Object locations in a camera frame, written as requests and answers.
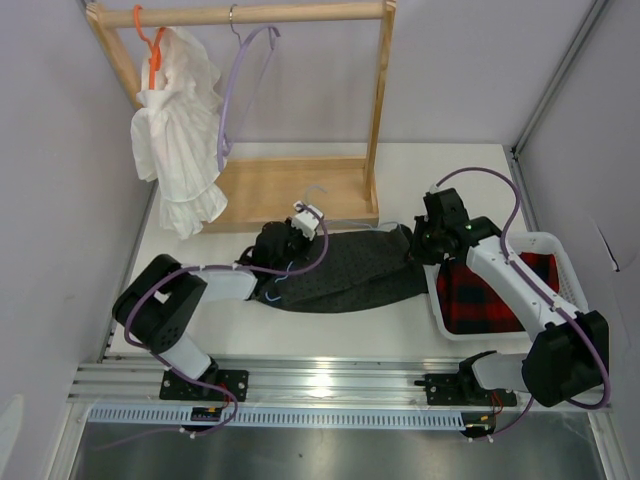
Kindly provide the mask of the aluminium mounting rail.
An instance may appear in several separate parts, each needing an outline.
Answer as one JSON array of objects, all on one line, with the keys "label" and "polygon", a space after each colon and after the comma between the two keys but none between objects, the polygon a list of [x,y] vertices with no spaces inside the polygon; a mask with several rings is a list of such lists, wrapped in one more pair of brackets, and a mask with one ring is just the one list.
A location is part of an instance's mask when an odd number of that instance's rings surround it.
[{"label": "aluminium mounting rail", "polygon": [[[246,407],[408,409],[426,404],[417,381],[426,374],[452,373],[458,361],[227,356],[218,364],[249,372]],[[157,402],[163,371],[159,362],[146,355],[84,362],[76,370],[67,401]]]}]

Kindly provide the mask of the white ruffled garment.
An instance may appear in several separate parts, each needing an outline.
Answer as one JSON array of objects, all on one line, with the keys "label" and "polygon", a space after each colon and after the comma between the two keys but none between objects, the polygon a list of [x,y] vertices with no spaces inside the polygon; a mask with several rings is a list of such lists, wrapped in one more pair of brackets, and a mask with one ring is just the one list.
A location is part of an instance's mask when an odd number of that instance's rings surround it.
[{"label": "white ruffled garment", "polygon": [[202,231],[228,204],[216,185],[222,97],[221,73],[205,47],[185,28],[168,27],[159,41],[161,64],[149,86],[144,59],[141,108],[131,120],[132,152],[138,177],[157,181],[160,226],[182,240]]}]

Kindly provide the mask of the white plastic basket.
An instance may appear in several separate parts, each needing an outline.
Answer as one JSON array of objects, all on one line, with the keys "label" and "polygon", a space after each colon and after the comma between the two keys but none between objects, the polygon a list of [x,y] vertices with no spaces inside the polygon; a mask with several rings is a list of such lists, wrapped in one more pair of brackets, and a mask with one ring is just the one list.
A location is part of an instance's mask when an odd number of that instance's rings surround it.
[{"label": "white plastic basket", "polygon": [[[556,262],[558,288],[556,292],[565,301],[573,304],[581,311],[589,309],[571,261],[564,251],[561,242],[552,234],[544,232],[521,232],[509,234],[508,244],[518,254],[551,255]],[[441,302],[436,293],[436,282],[440,266],[424,266],[426,283],[430,297],[430,310],[439,332],[451,341],[474,340],[525,340],[528,338],[524,330],[509,332],[453,333],[446,325],[441,312]]]}]

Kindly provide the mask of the purple plastic hanger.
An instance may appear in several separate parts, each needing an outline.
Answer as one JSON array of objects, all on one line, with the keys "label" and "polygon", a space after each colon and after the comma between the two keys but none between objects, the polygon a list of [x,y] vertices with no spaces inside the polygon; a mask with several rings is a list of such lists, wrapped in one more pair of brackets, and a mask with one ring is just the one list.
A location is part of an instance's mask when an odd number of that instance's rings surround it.
[{"label": "purple plastic hanger", "polygon": [[256,39],[256,37],[262,33],[266,32],[268,37],[268,46],[269,52],[264,61],[260,74],[258,76],[258,80],[256,81],[255,88],[251,97],[245,107],[244,113],[242,115],[239,129],[242,128],[245,122],[245,118],[249,113],[249,110],[254,102],[256,94],[258,92],[259,86],[262,82],[262,79],[266,73],[266,70],[271,62],[274,52],[276,51],[276,47],[279,44],[279,39],[281,38],[281,34],[279,29],[273,24],[265,24],[259,27],[254,28],[246,38],[242,38],[240,34],[235,29],[234,24],[234,11],[236,4],[232,4],[228,11],[228,24],[231,32],[237,37],[239,49],[234,58],[234,62],[231,68],[231,72],[228,76],[228,82],[226,86],[226,90],[223,97],[223,104],[220,112],[220,122],[219,122],[219,130],[217,135],[217,144],[216,144],[216,161],[218,170],[220,173],[224,171],[227,165],[227,157],[231,153],[233,146],[235,144],[234,139],[230,139],[227,134],[227,127],[229,124],[229,115],[231,103],[234,97],[234,92],[236,89],[237,81],[239,78],[240,70],[243,64],[243,61],[248,53],[249,47],[252,42]]}]

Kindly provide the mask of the wooden clothes rack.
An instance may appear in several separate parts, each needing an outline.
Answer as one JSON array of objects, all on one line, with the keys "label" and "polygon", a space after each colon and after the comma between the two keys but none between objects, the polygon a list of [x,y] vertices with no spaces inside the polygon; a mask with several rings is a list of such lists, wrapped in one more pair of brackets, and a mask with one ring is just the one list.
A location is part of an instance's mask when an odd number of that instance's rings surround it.
[{"label": "wooden clothes rack", "polygon": [[[140,21],[150,38],[162,26],[183,27],[189,32],[193,26],[229,27],[229,8],[143,8]],[[141,68],[148,53],[135,31],[132,9],[110,10],[91,2],[85,14],[136,113],[141,108],[136,94],[141,90]],[[331,219],[365,224],[378,220],[374,169],[395,14],[396,5],[392,1],[236,5],[235,29],[247,25],[251,31],[265,24],[278,28],[282,23],[378,21],[380,35],[369,138],[366,151],[359,155],[237,158],[231,151],[226,168],[216,180],[227,197],[227,207],[199,233],[257,230],[268,221],[288,215],[296,201],[312,202],[315,190],[322,192],[319,208]]]}]

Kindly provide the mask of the grey dotted skirt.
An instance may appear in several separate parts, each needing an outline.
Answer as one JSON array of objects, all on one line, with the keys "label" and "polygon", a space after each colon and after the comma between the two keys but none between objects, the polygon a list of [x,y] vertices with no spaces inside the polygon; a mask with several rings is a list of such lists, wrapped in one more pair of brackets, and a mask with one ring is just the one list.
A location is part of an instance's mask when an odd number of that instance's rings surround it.
[{"label": "grey dotted skirt", "polygon": [[411,230],[360,230],[329,235],[322,262],[302,275],[258,273],[251,298],[297,313],[374,309],[428,292],[423,267],[408,259]]}]

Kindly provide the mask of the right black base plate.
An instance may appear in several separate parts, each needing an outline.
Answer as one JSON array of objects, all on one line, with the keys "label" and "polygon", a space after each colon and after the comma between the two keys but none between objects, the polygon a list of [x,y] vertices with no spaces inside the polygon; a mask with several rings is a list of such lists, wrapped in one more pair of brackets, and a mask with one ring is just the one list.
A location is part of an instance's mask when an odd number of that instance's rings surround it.
[{"label": "right black base plate", "polygon": [[413,385],[420,387],[431,406],[515,407],[517,397],[503,389],[486,390],[473,376],[425,374]]}]

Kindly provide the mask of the red black plaid garment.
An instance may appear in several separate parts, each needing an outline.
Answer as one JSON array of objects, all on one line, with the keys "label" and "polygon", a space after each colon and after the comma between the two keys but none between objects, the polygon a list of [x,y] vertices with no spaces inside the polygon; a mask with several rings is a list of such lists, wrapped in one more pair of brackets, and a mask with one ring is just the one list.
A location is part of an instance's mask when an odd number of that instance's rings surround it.
[{"label": "red black plaid garment", "polygon": [[436,292],[444,329],[454,336],[525,331],[499,295],[463,262],[440,266]]}]

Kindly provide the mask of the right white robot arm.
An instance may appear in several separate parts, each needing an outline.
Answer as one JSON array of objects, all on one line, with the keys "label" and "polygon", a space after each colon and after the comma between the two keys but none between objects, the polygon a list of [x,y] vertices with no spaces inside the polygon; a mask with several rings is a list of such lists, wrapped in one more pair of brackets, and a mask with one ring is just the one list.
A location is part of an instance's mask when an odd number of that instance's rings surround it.
[{"label": "right white robot arm", "polygon": [[462,260],[506,304],[532,344],[525,354],[497,351],[467,359],[458,395],[479,403],[492,390],[528,393],[544,407],[568,402],[598,410],[611,398],[609,325],[584,312],[543,282],[513,251],[506,230],[485,216],[470,218],[453,188],[425,194],[409,257],[423,265]]}]

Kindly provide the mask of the orange plastic hanger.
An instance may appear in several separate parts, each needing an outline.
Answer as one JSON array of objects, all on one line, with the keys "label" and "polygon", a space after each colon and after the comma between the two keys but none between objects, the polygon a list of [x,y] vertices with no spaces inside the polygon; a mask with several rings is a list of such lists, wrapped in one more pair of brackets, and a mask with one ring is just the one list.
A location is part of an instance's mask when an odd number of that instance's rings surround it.
[{"label": "orange plastic hanger", "polygon": [[165,26],[158,27],[153,38],[147,36],[140,21],[142,10],[143,6],[140,4],[136,4],[132,9],[135,31],[138,38],[147,46],[148,53],[146,62],[142,64],[141,89],[154,90],[156,88],[156,74],[160,71],[163,63],[161,42],[167,28]]}]

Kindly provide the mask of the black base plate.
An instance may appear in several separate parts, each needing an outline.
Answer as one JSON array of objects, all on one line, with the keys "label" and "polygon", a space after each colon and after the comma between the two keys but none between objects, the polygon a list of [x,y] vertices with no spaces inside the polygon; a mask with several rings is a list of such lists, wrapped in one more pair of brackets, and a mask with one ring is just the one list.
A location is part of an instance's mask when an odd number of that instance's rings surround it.
[{"label": "black base plate", "polygon": [[[244,402],[247,397],[250,373],[247,370],[218,369],[207,372],[200,382],[216,385],[233,394],[238,402]],[[222,402],[228,397],[209,387],[194,385],[180,378],[174,372],[167,371],[163,375],[159,398],[167,401],[205,401]]]},{"label": "black base plate", "polygon": [[473,376],[425,374],[413,385],[420,387],[431,406],[515,407],[517,397],[503,389],[486,390]]}]

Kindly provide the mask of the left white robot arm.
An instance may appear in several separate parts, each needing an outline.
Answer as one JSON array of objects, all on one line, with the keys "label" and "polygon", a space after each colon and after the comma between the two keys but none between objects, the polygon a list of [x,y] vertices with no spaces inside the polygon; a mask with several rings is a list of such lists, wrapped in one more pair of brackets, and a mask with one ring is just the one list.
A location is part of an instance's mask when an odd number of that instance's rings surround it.
[{"label": "left white robot arm", "polygon": [[318,267],[329,239],[324,215],[310,205],[284,222],[270,222],[247,255],[231,265],[185,265],[156,256],[117,298],[113,319],[125,341],[154,356],[182,379],[197,400],[216,390],[217,364],[186,332],[200,302],[248,300],[261,280],[293,277]]}]

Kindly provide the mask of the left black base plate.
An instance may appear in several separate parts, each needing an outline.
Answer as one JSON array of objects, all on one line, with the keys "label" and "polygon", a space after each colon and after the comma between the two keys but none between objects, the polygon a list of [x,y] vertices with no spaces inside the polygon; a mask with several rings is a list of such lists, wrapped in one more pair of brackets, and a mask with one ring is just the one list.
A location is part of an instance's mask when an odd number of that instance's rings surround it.
[{"label": "left black base plate", "polygon": [[[247,370],[218,369],[207,372],[200,382],[216,385],[233,394],[238,402],[244,402],[247,397],[250,373]],[[159,398],[167,401],[205,401],[222,402],[228,397],[209,387],[194,385],[180,378],[174,372],[167,371],[163,375]]]}]

